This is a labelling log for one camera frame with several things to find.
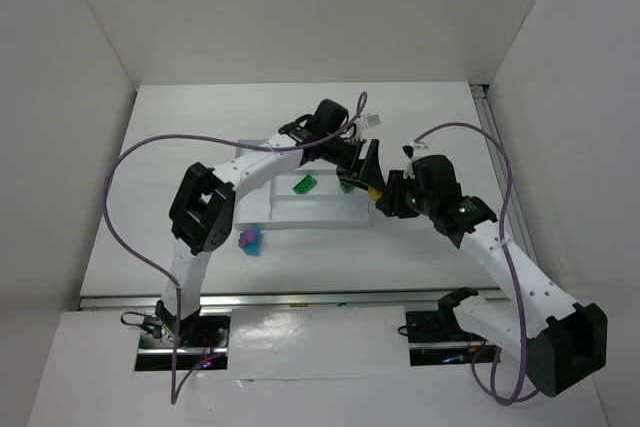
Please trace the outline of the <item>green lego brick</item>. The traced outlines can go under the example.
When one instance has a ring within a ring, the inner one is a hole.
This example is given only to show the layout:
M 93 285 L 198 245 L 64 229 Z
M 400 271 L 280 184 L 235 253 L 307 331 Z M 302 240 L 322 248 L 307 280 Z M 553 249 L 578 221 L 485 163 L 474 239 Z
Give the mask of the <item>green lego brick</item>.
M 353 185 L 344 182 L 340 183 L 340 188 L 344 193 L 350 193 L 355 189 Z
M 317 184 L 318 182 L 315 177 L 313 177 L 312 175 L 306 175 L 297 184 L 294 185 L 292 190 L 296 195 L 306 195 L 312 189 L 314 189 Z

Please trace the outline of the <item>yellow lego brick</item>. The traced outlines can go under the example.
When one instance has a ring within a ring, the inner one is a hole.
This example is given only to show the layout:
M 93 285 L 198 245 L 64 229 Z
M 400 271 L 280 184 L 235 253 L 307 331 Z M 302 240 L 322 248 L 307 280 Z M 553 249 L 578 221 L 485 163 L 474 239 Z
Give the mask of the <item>yellow lego brick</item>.
M 382 197 L 383 193 L 374 188 L 369 188 L 368 195 L 372 200 L 377 201 Z

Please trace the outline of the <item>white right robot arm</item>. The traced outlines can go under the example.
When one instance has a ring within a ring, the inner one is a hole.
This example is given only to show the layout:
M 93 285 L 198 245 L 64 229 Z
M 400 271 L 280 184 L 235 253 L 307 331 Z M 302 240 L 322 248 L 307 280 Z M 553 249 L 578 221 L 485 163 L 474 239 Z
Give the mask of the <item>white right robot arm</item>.
M 435 230 L 473 259 L 511 300 L 509 316 L 471 288 L 441 298 L 447 324 L 473 333 L 525 362 L 538 391 L 555 397 L 606 364 L 608 319 L 555 284 L 507 235 L 493 210 L 465 196 L 441 154 L 408 146 L 403 170 L 389 173 L 377 208 L 388 217 L 428 217 Z

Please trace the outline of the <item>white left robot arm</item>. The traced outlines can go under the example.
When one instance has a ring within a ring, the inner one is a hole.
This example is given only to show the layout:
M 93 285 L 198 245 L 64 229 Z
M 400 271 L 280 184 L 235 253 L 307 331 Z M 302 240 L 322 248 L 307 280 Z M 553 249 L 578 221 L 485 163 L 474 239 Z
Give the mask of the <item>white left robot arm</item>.
M 315 112 L 281 126 L 265 143 L 216 167 L 197 162 L 182 179 L 169 210 L 174 236 L 171 279 L 155 313 L 179 341 L 195 330 L 202 284 L 211 254 L 229 238 L 239 201 L 281 174 L 316 160 L 336 167 L 341 180 L 363 189 L 383 191 L 380 141 L 345 140 L 348 111 L 324 99 Z

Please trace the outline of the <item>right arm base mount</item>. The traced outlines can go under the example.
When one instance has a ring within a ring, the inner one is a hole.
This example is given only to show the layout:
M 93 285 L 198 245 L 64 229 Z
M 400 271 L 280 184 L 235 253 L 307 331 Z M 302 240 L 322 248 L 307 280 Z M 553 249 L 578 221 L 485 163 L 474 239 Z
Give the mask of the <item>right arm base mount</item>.
M 491 363 L 496 350 L 476 334 L 446 331 L 436 311 L 407 311 L 397 333 L 408 341 L 412 367 Z

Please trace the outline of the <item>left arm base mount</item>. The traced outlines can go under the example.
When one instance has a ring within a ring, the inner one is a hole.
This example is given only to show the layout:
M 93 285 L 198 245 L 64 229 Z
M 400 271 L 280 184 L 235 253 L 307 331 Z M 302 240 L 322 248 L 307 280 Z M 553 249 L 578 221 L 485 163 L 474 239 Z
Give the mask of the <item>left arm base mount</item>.
M 128 311 L 120 322 L 139 330 L 134 370 L 136 372 L 169 372 L 172 366 L 173 335 L 161 321 L 148 313 Z M 177 370 L 226 370 L 231 316 L 214 313 L 201 316 L 193 329 L 178 343 Z

